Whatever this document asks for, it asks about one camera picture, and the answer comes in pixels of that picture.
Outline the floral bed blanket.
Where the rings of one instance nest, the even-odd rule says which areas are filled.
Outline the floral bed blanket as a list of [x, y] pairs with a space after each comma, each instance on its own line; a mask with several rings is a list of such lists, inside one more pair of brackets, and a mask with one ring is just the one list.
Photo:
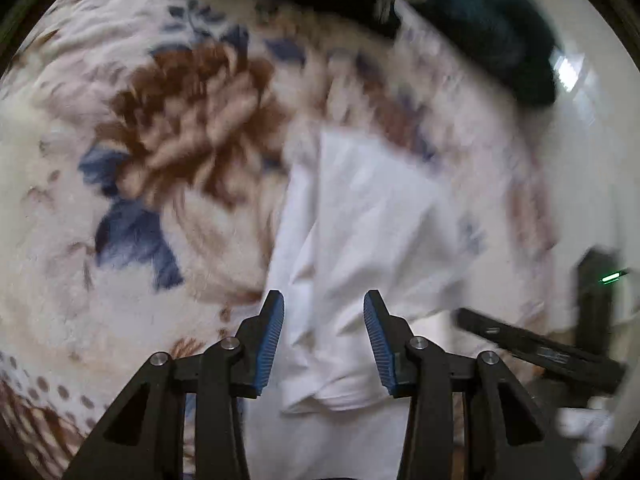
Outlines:
[[546, 325], [554, 233], [519, 103], [397, 0], [393, 39], [282, 0], [56, 0], [1, 76], [1, 418], [58, 479], [142, 362], [255, 315], [323, 128], [449, 192], [460, 307]]

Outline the white t-shirt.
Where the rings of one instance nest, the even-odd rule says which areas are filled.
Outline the white t-shirt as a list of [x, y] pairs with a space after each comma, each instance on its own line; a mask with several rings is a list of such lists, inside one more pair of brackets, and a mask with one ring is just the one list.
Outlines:
[[370, 134], [323, 128], [293, 153], [267, 285], [284, 324], [265, 392], [247, 403], [255, 479], [391, 479], [409, 404], [381, 384], [363, 299], [442, 346], [463, 299], [458, 218], [446, 186]]

